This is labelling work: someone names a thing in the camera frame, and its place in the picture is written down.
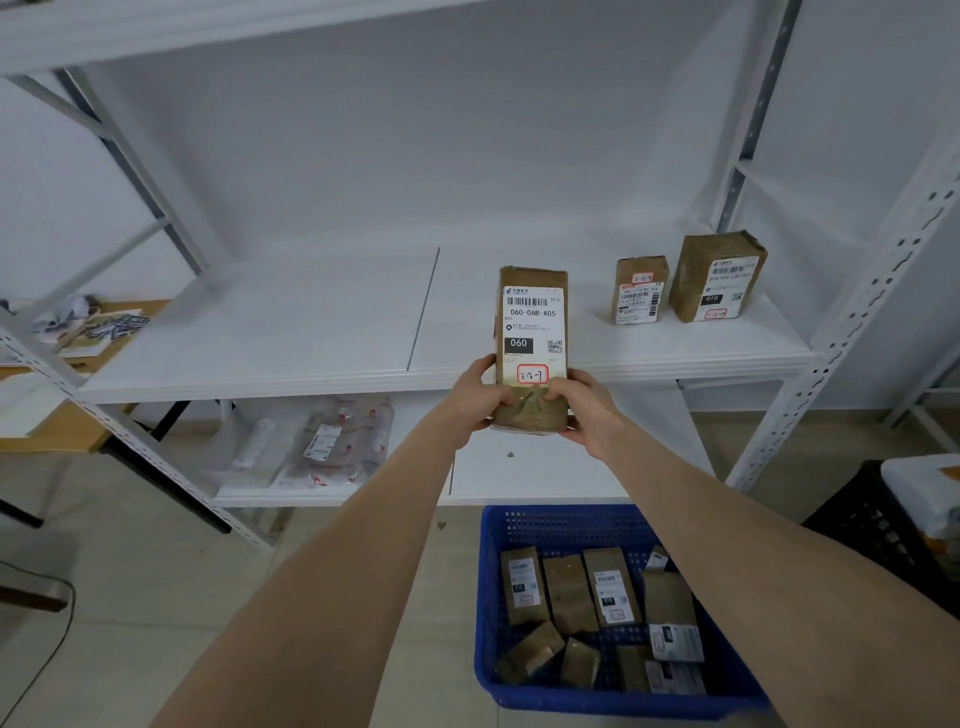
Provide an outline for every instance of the cardboard package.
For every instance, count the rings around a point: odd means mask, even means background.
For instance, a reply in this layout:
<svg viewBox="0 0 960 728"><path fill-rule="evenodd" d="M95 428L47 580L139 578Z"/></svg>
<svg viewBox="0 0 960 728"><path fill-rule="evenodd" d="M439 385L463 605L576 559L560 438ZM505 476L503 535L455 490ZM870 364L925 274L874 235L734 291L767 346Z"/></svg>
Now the cardboard package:
<svg viewBox="0 0 960 728"><path fill-rule="evenodd" d="M566 429L566 399L544 398L550 379L566 376L566 292L562 271L500 269L496 383L514 388L514 402L493 411L493 426L539 434Z"/></svg>
<svg viewBox="0 0 960 728"><path fill-rule="evenodd" d="M588 548L584 551L587 578L601 627L619 627L643 621L636 603L627 561L619 548Z"/></svg>
<svg viewBox="0 0 960 728"><path fill-rule="evenodd" d="M618 644L616 661L620 664L620 677L624 692L649 692L646 663L654 659L648 644Z"/></svg>
<svg viewBox="0 0 960 728"><path fill-rule="evenodd" d="M688 235L670 289L677 318L685 324L736 318L766 259L766 249L746 231Z"/></svg>
<svg viewBox="0 0 960 728"><path fill-rule="evenodd" d="M625 257L616 261L613 287L615 324L653 324L660 312L670 266L663 255Z"/></svg>
<svg viewBox="0 0 960 728"><path fill-rule="evenodd" d="M702 663L704 648L693 594L684 578L672 571L645 571L643 591L654 657L661 661Z"/></svg>
<svg viewBox="0 0 960 728"><path fill-rule="evenodd" d="M543 573L550 593L553 620L560 634L599 632L587 572L579 554L543 559Z"/></svg>
<svg viewBox="0 0 960 728"><path fill-rule="evenodd" d="M593 690L593 683L600 671L600 650L593 649L572 637L566 641L564 664L560 668L560 681L571 688Z"/></svg>
<svg viewBox="0 0 960 728"><path fill-rule="evenodd" d="M508 685L519 685L564 649L564 638L546 621L496 663L496 673Z"/></svg>
<svg viewBox="0 0 960 728"><path fill-rule="evenodd" d="M507 618L511 625L550 619L540 558L533 546L502 551L500 572L503 574L503 596L507 601Z"/></svg>

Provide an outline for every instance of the blue plastic crate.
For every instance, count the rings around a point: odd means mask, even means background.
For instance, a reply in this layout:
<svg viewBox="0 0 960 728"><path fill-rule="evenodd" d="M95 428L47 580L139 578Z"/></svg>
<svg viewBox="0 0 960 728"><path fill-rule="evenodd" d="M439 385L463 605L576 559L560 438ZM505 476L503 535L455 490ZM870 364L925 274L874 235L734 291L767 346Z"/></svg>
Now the blue plastic crate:
<svg viewBox="0 0 960 728"><path fill-rule="evenodd" d="M504 685L497 658L536 626L511 627L500 575L500 551L536 546L540 558L580 553L585 548L620 546L627 559L636 598L643 603L642 568L659 544L650 524L633 505L488 506L480 536L477 628L473 668L480 685L504 708L600 716L646 716L718 720L730 713L763 709L767 696L753 674L696 604L706 661L700 665L707 696L621 692L616 660L618 644L649 643L646 624L603 629L578 640L600 650L600 671L593 691L561 687L562 656L521 686Z"/></svg>

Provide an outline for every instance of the shipping label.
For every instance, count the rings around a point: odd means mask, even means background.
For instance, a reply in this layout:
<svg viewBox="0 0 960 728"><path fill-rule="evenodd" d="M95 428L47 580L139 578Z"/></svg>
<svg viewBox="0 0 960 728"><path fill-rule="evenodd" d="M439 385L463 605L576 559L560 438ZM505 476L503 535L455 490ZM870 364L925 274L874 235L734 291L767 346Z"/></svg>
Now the shipping label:
<svg viewBox="0 0 960 728"><path fill-rule="evenodd" d="M501 326L504 384L546 384L566 376L562 288L506 286Z"/></svg>
<svg viewBox="0 0 960 728"><path fill-rule="evenodd" d="M743 297L747 294L747 287L759 261L757 255L714 260L693 320L712 321L739 316Z"/></svg>
<svg viewBox="0 0 960 728"><path fill-rule="evenodd" d="M540 604L540 585L537 568L531 558L510 562L510 584L514 591L515 607L536 607Z"/></svg>
<svg viewBox="0 0 960 728"><path fill-rule="evenodd" d="M702 663L704 646L700 630L692 624L651 624L650 646L661 661Z"/></svg>
<svg viewBox="0 0 960 728"><path fill-rule="evenodd" d="M652 274L634 274L634 280L637 276L652 276ZM657 320L662 293L662 282L622 284L616 304L616 322L618 324L652 324Z"/></svg>
<svg viewBox="0 0 960 728"><path fill-rule="evenodd" d="M647 679L650 692L666 695L706 695L707 688L700 675L700 667L689 663L659 663L647 660Z"/></svg>
<svg viewBox="0 0 960 728"><path fill-rule="evenodd" d="M333 451L333 446L337 444L337 438L340 437L341 430L341 427L320 425L317 434L313 436L310 444L303 451L304 457L323 463Z"/></svg>
<svg viewBox="0 0 960 728"><path fill-rule="evenodd" d="M627 588L619 570L596 571L593 574L593 583L596 585L600 611L607 624L634 621L634 611L630 608Z"/></svg>

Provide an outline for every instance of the forearm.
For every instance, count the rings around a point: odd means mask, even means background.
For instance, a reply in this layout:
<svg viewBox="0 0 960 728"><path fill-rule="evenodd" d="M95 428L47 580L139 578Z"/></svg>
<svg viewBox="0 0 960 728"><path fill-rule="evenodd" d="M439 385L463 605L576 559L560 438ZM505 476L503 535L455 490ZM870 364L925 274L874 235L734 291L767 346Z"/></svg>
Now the forearm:
<svg viewBox="0 0 960 728"><path fill-rule="evenodd" d="M789 725L955 718L955 619L635 425L615 440L608 465Z"/></svg>
<svg viewBox="0 0 960 728"><path fill-rule="evenodd" d="M456 445L414 428L206 651L154 728L366 726Z"/></svg>

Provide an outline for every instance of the shelf board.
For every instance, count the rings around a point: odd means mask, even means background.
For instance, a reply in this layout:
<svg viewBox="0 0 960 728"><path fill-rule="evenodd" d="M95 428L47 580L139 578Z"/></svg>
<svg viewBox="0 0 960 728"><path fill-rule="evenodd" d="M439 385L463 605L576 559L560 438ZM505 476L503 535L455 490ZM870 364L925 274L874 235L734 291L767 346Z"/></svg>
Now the shelf board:
<svg viewBox="0 0 960 728"><path fill-rule="evenodd" d="M390 431L389 453L403 442L410 430L445 396L445 392L394 392L389 395L394 406L394 423ZM446 478L444 495L450 491L450 477ZM283 508L304 506L341 505L352 496L357 486L351 488L237 488L222 487L214 502L225 508Z"/></svg>
<svg viewBox="0 0 960 728"><path fill-rule="evenodd" d="M611 322L613 271L682 235L617 246L558 243L479 252L330 252L205 272L81 390L96 403L240 400L345 392L438 390L492 351L500 266L570 274L570 363L598 378L644 381L783 376L815 358L757 289L743 315L682 324Z"/></svg>
<svg viewBox="0 0 960 728"><path fill-rule="evenodd" d="M683 237L666 229L607 244L564 240L498 251L443 247L410 369L452 381L465 361L493 351L495 282L504 265L569 273L569 363L604 381L772 374L810 362L809 347L759 289L737 319L683 324L664 297L655 324L615 326L616 261L667 255L672 274Z"/></svg>
<svg viewBox="0 0 960 728"><path fill-rule="evenodd" d="M713 473L703 443L675 381L614 385L621 411L687 462ZM441 392L391 394L394 426L390 451L444 397ZM356 488L221 488L216 503L228 508L336 506ZM440 505L487 503L629 502L612 473L579 445L562 437L496 430L475 433L457 452Z"/></svg>
<svg viewBox="0 0 960 728"><path fill-rule="evenodd" d="M2 10L0 76L475 0L98 0Z"/></svg>
<svg viewBox="0 0 960 728"><path fill-rule="evenodd" d="M437 249L329 252L205 271L93 376L100 403L389 392Z"/></svg>
<svg viewBox="0 0 960 728"><path fill-rule="evenodd" d="M620 410L684 460L713 468L676 381L611 387ZM548 435L478 432L457 453L450 505L630 502L607 466Z"/></svg>

